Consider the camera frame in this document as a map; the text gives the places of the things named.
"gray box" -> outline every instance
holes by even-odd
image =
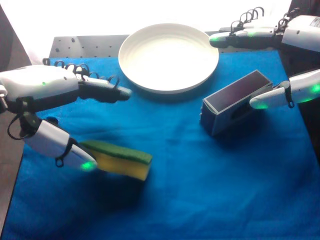
[[[212,136],[243,120],[251,98],[272,90],[273,83],[255,70],[203,99],[200,124]]]

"blue fabric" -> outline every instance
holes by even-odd
[[[130,83],[117,58],[63,60],[117,74],[133,95],[116,104],[79,99],[39,116],[57,117],[78,141],[152,154],[150,173],[142,184],[100,170],[57,168],[26,146],[4,240],[320,236],[319,166],[297,107],[257,111],[219,138],[199,124],[204,97],[255,69],[275,84],[286,80],[276,51],[221,54],[203,85],[165,97]]]

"dark box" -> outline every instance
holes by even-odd
[[[272,90],[272,82],[255,70],[203,99],[200,124],[212,136],[253,111],[251,98]]]

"robotic hand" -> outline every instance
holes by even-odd
[[[24,140],[32,149],[47,157],[55,158],[57,167],[69,165],[82,170],[94,169],[95,157],[58,126],[55,118],[40,119],[36,112],[56,108],[81,99],[92,98],[103,103],[126,101],[131,90],[111,84],[108,79],[91,78],[87,65],[65,64],[62,61],[50,66],[31,65],[0,73],[0,113],[17,114],[8,126],[8,135]],[[19,119],[19,137],[12,136],[10,126]]]
[[[220,30],[219,33],[210,36],[209,41],[213,47],[245,49],[265,49],[274,47],[277,49],[291,49],[293,51],[305,51],[308,53],[320,52],[320,17],[300,15],[299,9],[286,13],[283,18],[275,24],[274,20],[269,23],[258,19],[252,21],[251,15],[236,27],[231,24],[230,31]],[[275,86],[273,90],[260,94],[250,100],[254,109],[265,109],[288,104],[290,108],[294,103],[303,103],[320,96],[320,69],[306,72],[289,78]]]

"sponge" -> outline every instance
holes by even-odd
[[[95,156],[99,169],[146,180],[152,159],[150,154],[96,140],[81,144]]]

